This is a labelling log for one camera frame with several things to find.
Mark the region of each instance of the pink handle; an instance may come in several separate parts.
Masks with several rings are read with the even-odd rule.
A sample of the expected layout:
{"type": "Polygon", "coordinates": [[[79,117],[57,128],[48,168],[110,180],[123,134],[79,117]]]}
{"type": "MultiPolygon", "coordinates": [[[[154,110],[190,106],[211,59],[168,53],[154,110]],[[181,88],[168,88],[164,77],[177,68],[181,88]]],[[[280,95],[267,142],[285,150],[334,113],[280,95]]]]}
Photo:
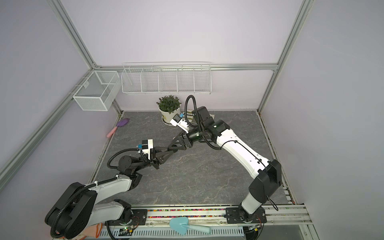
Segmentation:
{"type": "Polygon", "coordinates": [[[112,135],[116,132],[116,130],[118,129],[118,127],[114,127],[108,134],[107,134],[107,138],[110,138],[112,137],[112,135]]]}

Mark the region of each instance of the wall-mounted wire shelf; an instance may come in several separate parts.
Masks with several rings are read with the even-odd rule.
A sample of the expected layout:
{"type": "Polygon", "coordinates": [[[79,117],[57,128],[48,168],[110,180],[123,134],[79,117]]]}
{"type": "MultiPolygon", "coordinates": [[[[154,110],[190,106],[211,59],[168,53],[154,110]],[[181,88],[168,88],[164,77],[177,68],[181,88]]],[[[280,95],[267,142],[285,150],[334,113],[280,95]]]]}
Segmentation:
{"type": "Polygon", "coordinates": [[[130,94],[211,93],[212,77],[209,64],[152,65],[123,64],[122,91],[130,94]]]}
{"type": "Polygon", "coordinates": [[[84,111],[108,111],[120,90],[117,71],[93,71],[73,98],[84,111]]]}

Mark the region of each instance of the white vent grille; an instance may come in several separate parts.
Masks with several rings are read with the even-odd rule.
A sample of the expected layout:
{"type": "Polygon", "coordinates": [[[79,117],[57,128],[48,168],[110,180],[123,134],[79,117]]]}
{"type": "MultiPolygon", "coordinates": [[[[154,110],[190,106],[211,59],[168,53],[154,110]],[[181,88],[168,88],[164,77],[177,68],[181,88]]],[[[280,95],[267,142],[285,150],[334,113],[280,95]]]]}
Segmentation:
{"type": "MultiPolygon", "coordinates": [[[[132,232],[132,236],[119,236],[122,235],[120,228],[112,229],[112,234],[115,238],[199,238],[199,237],[238,237],[244,236],[243,227],[230,226],[230,227],[211,227],[211,234],[197,232],[195,230],[187,229],[185,235],[177,233],[170,227],[153,227],[153,228],[137,228],[132,232]]],[[[98,239],[109,239],[107,229],[104,227],[101,230],[98,239]]]]}
{"type": "Polygon", "coordinates": [[[108,111],[120,85],[116,71],[93,71],[73,98],[84,111],[108,111]]]}
{"type": "Polygon", "coordinates": [[[126,94],[211,93],[212,79],[208,66],[186,68],[124,68],[122,91],[126,94]]]}

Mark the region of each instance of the black cable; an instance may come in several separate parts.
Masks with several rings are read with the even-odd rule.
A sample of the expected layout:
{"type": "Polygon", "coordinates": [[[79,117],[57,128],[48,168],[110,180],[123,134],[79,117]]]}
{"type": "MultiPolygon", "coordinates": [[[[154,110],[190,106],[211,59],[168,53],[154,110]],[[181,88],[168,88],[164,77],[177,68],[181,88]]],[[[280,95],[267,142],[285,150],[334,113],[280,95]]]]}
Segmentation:
{"type": "Polygon", "coordinates": [[[259,236],[259,231],[258,230],[257,231],[252,231],[250,233],[253,233],[253,235],[251,237],[251,239],[253,239],[253,240],[256,240],[258,238],[258,236],[259,236]]]}
{"type": "Polygon", "coordinates": [[[235,218],[234,216],[231,216],[231,215],[223,215],[223,217],[225,217],[225,218],[227,218],[227,217],[231,217],[231,218],[233,218],[233,219],[235,219],[235,220],[237,220],[237,221],[243,222],[243,220],[238,219],[238,218],[235,218]]]}
{"type": "Polygon", "coordinates": [[[245,230],[245,231],[244,231],[244,233],[251,233],[251,232],[254,232],[254,231],[255,231],[255,229],[254,229],[254,228],[253,228],[253,229],[251,229],[251,230],[248,228],[248,230],[245,230]]]}
{"type": "Polygon", "coordinates": [[[195,125],[193,122],[189,123],[192,127],[197,127],[197,124],[195,125]]]}
{"type": "Polygon", "coordinates": [[[273,206],[273,208],[278,211],[279,208],[277,207],[276,203],[274,203],[268,196],[266,197],[268,199],[268,201],[271,203],[271,205],[273,206]]]}
{"type": "MultiPolygon", "coordinates": [[[[199,116],[199,114],[198,114],[198,112],[197,112],[196,99],[195,99],[195,97],[194,97],[193,95],[189,95],[189,96],[187,97],[187,100],[185,101],[185,110],[187,110],[187,104],[188,104],[188,101],[189,101],[190,98],[192,98],[192,101],[193,101],[194,111],[195,111],[195,114],[197,115],[197,117],[196,117],[197,127],[198,127],[198,129],[199,129],[200,134],[201,134],[201,132],[203,131],[203,129],[201,128],[201,124],[200,124],[200,116],[199,116]]],[[[188,119],[187,119],[187,115],[185,115],[185,121],[186,121],[187,123],[189,123],[189,121],[188,121],[188,119]]],[[[208,144],[208,146],[210,146],[210,147],[213,148],[214,150],[221,150],[221,148],[219,148],[219,147],[215,147],[215,146],[213,146],[212,144],[210,144],[209,141],[205,138],[204,135],[201,134],[201,136],[203,137],[204,142],[205,142],[206,144],[208,144]]]]}
{"type": "Polygon", "coordinates": [[[143,151],[140,149],[139,151],[140,156],[143,158],[143,161],[148,161],[148,158],[144,156],[143,151]]]}
{"type": "MultiPolygon", "coordinates": [[[[114,178],[111,178],[111,179],[107,179],[107,180],[103,180],[103,181],[100,181],[98,182],[98,185],[101,185],[101,184],[104,184],[104,183],[107,183],[107,182],[112,182],[114,180],[116,180],[117,177],[114,177],[114,178]]],[[[61,238],[63,237],[62,234],[57,234],[56,233],[56,227],[57,227],[57,223],[59,222],[59,219],[61,217],[61,215],[63,214],[64,211],[66,211],[68,209],[68,207],[73,203],[73,201],[82,193],[84,192],[85,190],[91,188],[91,187],[95,187],[96,184],[95,183],[92,183],[90,185],[87,185],[81,189],[79,189],[77,192],[75,192],[66,202],[65,204],[63,205],[63,207],[61,208],[61,210],[57,213],[55,219],[53,220],[53,223],[52,223],[52,226],[51,226],[51,237],[53,238],[61,238]]]]}
{"type": "Polygon", "coordinates": [[[112,232],[111,232],[111,230],[110,230],[110,228],[109,228],[108,221],[105,222],[105,226],[107,227],[107,232],[108,232],[109,237],[110,237],[112,240],[117,240],[117,239],[113,236],[113,234],[112,234],[112,232]]]}
{"type": "Polygon", "coordinates": [[[227,142],[237,142],[237,140],[229,140],[229,141],[227,141],[227,142]]]}
{"type": "Polygon", "coordinates": [[[248,148],[246,148],[244,145],[242,145],[240,142],[238,142],[237,140],[229,140],[227,142],[235,142],[235,143],[238,143],[240,144],[243,148],[245,148],[245,150],[247,150],[257,161],[258,163],[261,163],[263,166],[264,166],[264,170],[265,170],[265,173],[267,173],[267,170],[266,170],[266,166],[264,165],[264,163],[259,159],[257,158],[251,151],[249,151],[248,148]]]}
{"type": "Polygon", "coordinates": [[[140,149],[138,149],[138,148],[127,148],[127,149],[123,149],[123,150],[118,151],[117,153],[115,153],[115,154],[114,154],[114,155],[107,161],[107,167],[108,167],[108,168],[112,168],[112,169],[117,169],[117,166],[111,166],[111,162],[112,162],[112,160],[113,160],[115,157],[117,157],[118,155],[122,154],[123,152],[129,152],[129,151],[136,151],[136,152],[140,151],[140,155],[141,155],[141,157],[143,157],[143,158],[145,159],[145,156],[144,156],[143,152],[142,152],[140,149]]]}
{"type": "Polygon", "coordinates": [[[264,223],[263,223],[263,226],[260,229],[260,232],[258,233],[257,238],[255,240],[257,240],[260,237],[260,235],[262,234],[263,229],[264,229],[264,223]]]}
{"type": "Polygon", "coordinates": [[[199,139],[199,142],[205,142],[204,139],[199,139]]]}

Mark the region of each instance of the white wall panel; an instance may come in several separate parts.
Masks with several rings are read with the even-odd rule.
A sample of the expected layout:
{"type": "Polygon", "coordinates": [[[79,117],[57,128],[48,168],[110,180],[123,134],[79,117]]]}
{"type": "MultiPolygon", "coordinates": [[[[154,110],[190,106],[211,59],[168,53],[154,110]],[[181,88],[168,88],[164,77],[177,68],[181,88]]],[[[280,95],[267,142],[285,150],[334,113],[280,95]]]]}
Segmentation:
{"type": "Polygon", "coordinates": [[[0,4],[0,167],[88,70],[45,0],[0,4]]]}
{"type": "MultiPolygon", "coordinates": [[[[271,70],[212,71],[212,93],[195,94],[197,105],[207,109],[256,109],[271,79],[271,70]]],[[[156,102],[165,94],[126,95],[119,92],[117,101],[122,110],[157,110],[156,102]]],[[[182,108],[187,94],[176,94],[182,108]]]]}
{"type": "Polygon", "coordinates": [[[317,0],[262,112],[322,240],[384,239],[383,12],[317,0]]]}
{"type": "Polygon", "coordinates": [[[302,0],[62,0],[97,64],[275,63],[302,0]]]}
{"type": "Polygon", "coordinates": [[[88,182],[116,117],[72,103],[0,192],[1,239],[52,239],[45,215],[70,184],[88,182]]]}

